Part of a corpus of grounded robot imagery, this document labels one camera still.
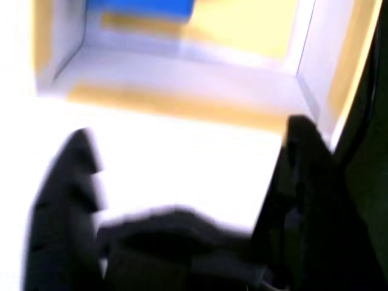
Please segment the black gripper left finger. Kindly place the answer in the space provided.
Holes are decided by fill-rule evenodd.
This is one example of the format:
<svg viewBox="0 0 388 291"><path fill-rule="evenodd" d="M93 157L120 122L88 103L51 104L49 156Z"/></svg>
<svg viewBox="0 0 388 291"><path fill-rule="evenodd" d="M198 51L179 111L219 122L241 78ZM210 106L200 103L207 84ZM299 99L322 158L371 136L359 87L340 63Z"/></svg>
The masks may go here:
<svg viewBox="0 0 388 291"><path fill-rule="evenodd" d="M93 223L99 170L86 129L74 131L31 207L23 290L105 290Z"/></svg>

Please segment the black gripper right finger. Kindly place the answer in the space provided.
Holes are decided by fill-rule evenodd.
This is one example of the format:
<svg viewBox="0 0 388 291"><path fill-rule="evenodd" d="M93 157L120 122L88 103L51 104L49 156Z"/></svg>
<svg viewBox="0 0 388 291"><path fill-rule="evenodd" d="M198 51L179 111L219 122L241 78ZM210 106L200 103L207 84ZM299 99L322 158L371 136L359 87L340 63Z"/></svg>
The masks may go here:
<svg viewBox="0 0 388 291"><path fill-rule="evenodd" d="M288 119L285 151L303 228L300 290L387 290L343 170L309 118Z"/></svg>

